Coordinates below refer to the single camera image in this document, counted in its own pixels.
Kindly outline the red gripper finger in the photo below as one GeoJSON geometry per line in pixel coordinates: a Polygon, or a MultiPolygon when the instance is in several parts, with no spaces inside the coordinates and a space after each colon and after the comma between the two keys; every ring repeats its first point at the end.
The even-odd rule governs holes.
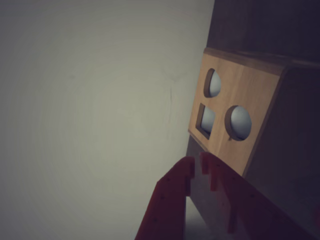
{"type": "Polygon", "coordinates": [[[209,152],[199,155],[227,234],[235,240],[313,240],[302,226],[209,152]]]}
{"type": "Polygon", "coordinates": [[[195,158],[180,159],[155,185],[136,240],[183,240],[186,197],[191,195],[195,158]]]}

